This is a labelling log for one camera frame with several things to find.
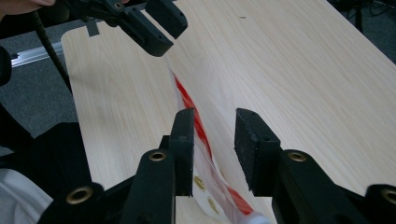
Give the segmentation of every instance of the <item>gray carpet floor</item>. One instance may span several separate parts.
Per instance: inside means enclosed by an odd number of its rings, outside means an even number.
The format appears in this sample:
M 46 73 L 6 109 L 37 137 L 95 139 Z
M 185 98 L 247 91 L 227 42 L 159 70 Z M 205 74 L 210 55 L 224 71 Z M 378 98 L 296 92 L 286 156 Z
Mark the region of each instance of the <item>gray carpet floor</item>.
M 396 10 L 373 17 L 367 7 L 362 14 L 364 35 L 396 63 Z M 82 25 L 73 21 L 51 27 L 47 32 L 51 42 L 56 43 L 65 32 Z M 2 39 L 0 45 L 10 53 L 41 47 L 35 33 Z M 50 59 L 14 68 L 11 81 L 0 88 L 0 102 L 33 137 L 57 123 L 78 121 L 73 97 Z M 0 156 L 10 152 L 0 147 Z

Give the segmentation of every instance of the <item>wood grain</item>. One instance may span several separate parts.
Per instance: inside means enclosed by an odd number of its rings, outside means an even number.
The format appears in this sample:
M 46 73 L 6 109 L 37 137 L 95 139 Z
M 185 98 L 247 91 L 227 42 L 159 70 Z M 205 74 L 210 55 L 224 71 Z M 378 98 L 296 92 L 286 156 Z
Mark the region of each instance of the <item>wood grain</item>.
M 165 57 L 148 56 L 100 24 L 63 37 L 94 181 L 109 188 L 169 134 L 175 72 L 200 110 L 227 181 L 254 198 L 233 152 L 235 109 L 258 112 L 282 141 L 312 155 L 332 180 L 363 194 L 396 185 L 396 66 L 324 0 L 179 0 L 187 31 Z M 192 199 L 178 223 L 213 223 Z

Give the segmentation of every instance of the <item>light wood surface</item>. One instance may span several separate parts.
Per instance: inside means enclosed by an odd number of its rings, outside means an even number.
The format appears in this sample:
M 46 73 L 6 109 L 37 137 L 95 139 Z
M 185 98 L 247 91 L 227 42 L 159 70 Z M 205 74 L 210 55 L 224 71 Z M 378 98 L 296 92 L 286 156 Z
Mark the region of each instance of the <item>light wood surface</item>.
M 93 180 L 109 188 L 169 134 L 170 69 L 197 105 L 225 179 L 248 192 L 233 152 L 235 109 L 258 112 L 282 141 L 313 156 L 338 185 L 363 194 L 396 185 L 396 66 L 324 0 L 179 0 L 187 31 L 162 58 L 100 24 L 63 37 Z M 178 223 L 213 223 L 177 199 Z

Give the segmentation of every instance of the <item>red stripe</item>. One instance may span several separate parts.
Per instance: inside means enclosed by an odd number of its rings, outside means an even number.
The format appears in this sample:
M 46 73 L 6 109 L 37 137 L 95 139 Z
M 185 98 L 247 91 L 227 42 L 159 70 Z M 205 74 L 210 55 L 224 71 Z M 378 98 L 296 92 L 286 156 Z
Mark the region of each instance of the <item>red stripe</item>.
M 189 94 L 187 93 L 186 89 L 184 89 L 183 85 L 181 85 L 180 81 L 178 80 L 177 76 L 175 75 L 176 86 L 180 91 L 181 98 L 183 100 L 183 104 L 186 108 L 194 108 L 194 127 L 198 133 L 198 137 L 204 143 L 207 152 L 209 153 L 210 159 L 212 159 L 212 150 L 210 149 L 209 141 L 207 141 L 204 125 L 202 124 L 201 117 L 199 116 L 198 109 L 196 108 L 194 102 L 190 98 Z M 241 195 L 231 187 L 227 186 L 227 190 L 230 192 L 231 196 L 233 197 L 233 201 L 235 202 L 236 207 L 241 211 L 244 215 L 249 215 L 253 212 L 253 209 L 250 205 L 241 197 Z
M 207 140 L 204 125 L 202 124 L 201 117 L 199 116 L 198 110 L 190 98 L 189 94 L 187 93 L 186 89 L 184 89 L 183 85 L 181 85 L 180 81 L 177 79 L 176 75 L 175 80 L 176 80 L 176 86 L 178 90 L 180 91 L 181 98 L 183 100 L 183 104 L 186 108 L 194 108 L 194 127 L 195 130 L 198 133 L 198 137 L 201 139 L 201 141 L 204 143 L 207 152 L 209 153 L 210 159 L 212 159 L 212 150 L 210 149 L 209 141 Z

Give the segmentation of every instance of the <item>white cloth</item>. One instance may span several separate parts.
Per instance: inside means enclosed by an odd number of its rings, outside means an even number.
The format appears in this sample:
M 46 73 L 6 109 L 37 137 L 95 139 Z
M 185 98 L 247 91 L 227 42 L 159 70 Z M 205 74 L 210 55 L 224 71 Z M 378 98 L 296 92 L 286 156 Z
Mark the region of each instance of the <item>white cloth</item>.
M 1 224 L 37 223 L 51 202 L 51 197 L 26 176 L 0 169 Z

